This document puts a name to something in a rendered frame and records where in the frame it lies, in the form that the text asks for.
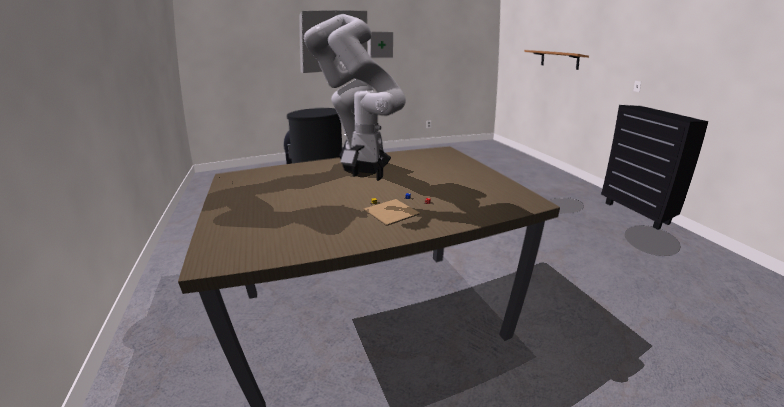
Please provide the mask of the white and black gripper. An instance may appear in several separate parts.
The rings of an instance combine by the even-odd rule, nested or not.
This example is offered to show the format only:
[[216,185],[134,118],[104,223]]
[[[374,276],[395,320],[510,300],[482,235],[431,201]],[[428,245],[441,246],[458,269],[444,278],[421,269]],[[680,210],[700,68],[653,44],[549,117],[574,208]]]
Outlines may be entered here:
[[[385,167],[388,164],[391,157],[383,151],[381,133],[379,131],[376,131],[374,133],[358,133],[354,131],[353,138],[352,138],[352,147],[354,145],[364,146],[363,149],[358,151],[359,155],[358,155],[357,162],[363,161],[363,162],[375,163],[375,165],[378,168],[376,170],[377,181],[382,179],[383,167]],[[380,155],[382,156],[382,158],[380,158]],[[381,160],[383,158],[385,159],[384,162],[382,162]],[[359,174],[359,164],[357,162],[355,166],[352,166],[353,177]]]

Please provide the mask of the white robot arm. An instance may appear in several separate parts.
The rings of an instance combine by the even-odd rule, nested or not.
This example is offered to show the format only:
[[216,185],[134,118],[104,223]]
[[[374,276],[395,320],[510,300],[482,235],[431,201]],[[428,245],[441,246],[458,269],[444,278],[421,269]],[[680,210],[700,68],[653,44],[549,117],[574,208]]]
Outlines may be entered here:
[[347,166],[356,165],[358,151],[364,148],[363,145],[352,147],[354,131],[374,133],[381,130],[378,115],[391,115],[402,109],[406,102],[396,81],[361,45],[371,36],[371,30],[364,21],[346,14],[320,23],[304,35],[307,48],[317,59],[332,88],[340,87],[355,77],[332,96],[347,139],[341,159],[341,163]]

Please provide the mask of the beige flat mat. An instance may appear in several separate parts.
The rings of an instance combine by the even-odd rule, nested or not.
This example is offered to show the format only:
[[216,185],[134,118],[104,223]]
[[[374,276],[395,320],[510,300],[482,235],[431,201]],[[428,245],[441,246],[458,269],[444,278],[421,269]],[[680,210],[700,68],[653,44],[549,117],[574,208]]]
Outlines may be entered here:
[[385,225],[389,225],[420,214],[397,199],[364,208]]

